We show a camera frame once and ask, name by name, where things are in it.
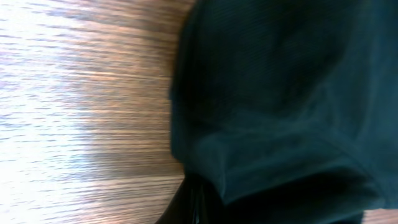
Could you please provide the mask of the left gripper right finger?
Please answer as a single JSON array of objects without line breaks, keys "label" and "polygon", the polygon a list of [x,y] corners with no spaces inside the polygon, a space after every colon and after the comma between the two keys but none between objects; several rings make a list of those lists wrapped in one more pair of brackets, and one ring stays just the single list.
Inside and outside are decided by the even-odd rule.
[{"label": "left gripper right finger", "polygon": [[203,184],[197,193],[197,224],[227,224],[226,210],[211,185]]}]

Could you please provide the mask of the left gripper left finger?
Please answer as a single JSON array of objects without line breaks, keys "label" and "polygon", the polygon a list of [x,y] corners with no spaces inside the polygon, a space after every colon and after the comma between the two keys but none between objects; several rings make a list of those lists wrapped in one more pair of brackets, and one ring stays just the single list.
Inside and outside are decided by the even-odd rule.
[{"label": "left gripper left finger", "polygon": [[188,175],[182,181],[165,212],[155,224],[193,224],[196,213],[195,177]]}]

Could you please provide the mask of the black polo shirt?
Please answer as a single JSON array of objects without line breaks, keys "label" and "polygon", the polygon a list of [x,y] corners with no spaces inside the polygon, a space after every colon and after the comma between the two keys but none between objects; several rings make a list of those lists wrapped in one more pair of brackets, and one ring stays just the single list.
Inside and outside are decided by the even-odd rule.
[{"label": "black polo shirt", "polygon": [[196,1],[170,148],[228,223],[397,208],[397,0]]}]

